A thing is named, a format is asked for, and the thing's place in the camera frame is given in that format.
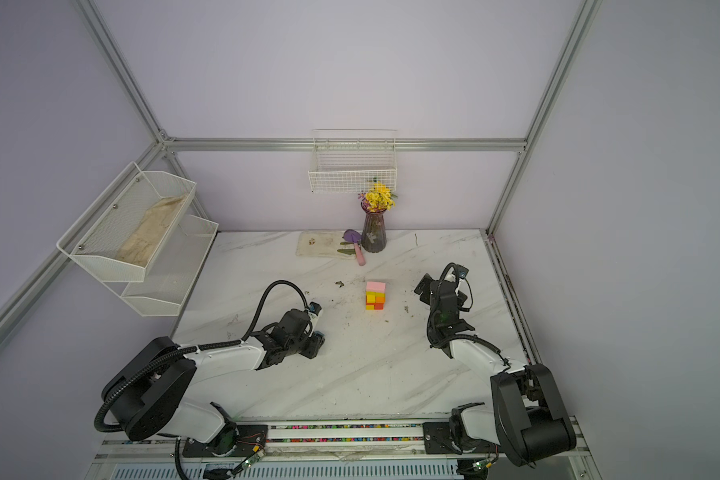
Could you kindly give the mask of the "pink wood block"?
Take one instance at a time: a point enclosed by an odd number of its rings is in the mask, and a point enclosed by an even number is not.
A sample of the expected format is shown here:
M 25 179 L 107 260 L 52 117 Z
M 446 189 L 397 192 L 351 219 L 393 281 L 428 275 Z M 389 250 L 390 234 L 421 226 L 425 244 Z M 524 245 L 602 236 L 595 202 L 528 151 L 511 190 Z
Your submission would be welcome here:
M 367 292 L 375 292 L 375 293 L 385 293 L 386 292 L 386 284 L 384 282 L 368 281 L 366 283 L 366 291 Z

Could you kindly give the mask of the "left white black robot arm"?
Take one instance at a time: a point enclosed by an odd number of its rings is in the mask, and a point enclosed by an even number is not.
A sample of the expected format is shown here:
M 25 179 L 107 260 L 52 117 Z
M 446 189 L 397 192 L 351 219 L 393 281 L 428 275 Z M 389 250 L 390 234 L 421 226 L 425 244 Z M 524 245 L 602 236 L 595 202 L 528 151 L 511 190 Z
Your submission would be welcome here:
M 123 432 L 132 441 L 155 435 L 184 437 L 218 446 L 238 436 L 237 423 L 217 402 L 188 394 L 206 370 L 260 371 L 292 355 L 314 358 L 324 344 L 315 331 L 322 308 L 311 302 L 245 340 L 180 346 L 167 337 L 152 340 L 102 391 L 93 423 L 102 433 Z

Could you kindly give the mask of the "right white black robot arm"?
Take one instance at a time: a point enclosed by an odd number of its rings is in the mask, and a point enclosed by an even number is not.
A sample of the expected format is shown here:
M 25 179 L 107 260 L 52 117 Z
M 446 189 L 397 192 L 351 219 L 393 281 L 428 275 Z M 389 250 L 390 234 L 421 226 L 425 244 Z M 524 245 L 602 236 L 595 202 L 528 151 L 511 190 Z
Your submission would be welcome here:
M 542 364 L 513 359 L 493 343 L 474 333 L 461 318 L 470 307 L 466 271 L 450 264 L 437 279 L 424 275 L 414 289 L 429 307 L 426 338 L 432 349 L 461 363 L 489 387 L 489 399 L 451 410 L 447 429 L 424 427 L 429 442 L 455 454 L 493 449 L 494 458 L 505 454 L 516 466 L 571 451 L 576 433 L 551 370 Z

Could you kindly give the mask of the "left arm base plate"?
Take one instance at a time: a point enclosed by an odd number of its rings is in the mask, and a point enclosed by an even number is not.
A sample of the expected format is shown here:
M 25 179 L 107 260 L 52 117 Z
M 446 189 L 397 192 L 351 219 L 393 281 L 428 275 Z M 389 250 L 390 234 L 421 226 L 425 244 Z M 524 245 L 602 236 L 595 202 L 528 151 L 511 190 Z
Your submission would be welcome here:
M 210 443 L 188 441 L 182 450 L 185 458 L 245 458 L 266 445 L 269 427 L 265 424 L 238 424 L 235 430 L 223 429 Z

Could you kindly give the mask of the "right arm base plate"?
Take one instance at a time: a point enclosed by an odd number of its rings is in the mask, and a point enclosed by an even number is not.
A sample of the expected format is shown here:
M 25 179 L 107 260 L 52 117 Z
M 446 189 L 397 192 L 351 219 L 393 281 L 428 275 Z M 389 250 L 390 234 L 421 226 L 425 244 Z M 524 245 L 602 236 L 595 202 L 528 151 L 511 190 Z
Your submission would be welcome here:
M 460 426 L 450 422 L 425 422 L 422 425 L 423 442 L 427 454 L 483 454 L 501 453 L 501 447 L 486 440 L 466 435 Z

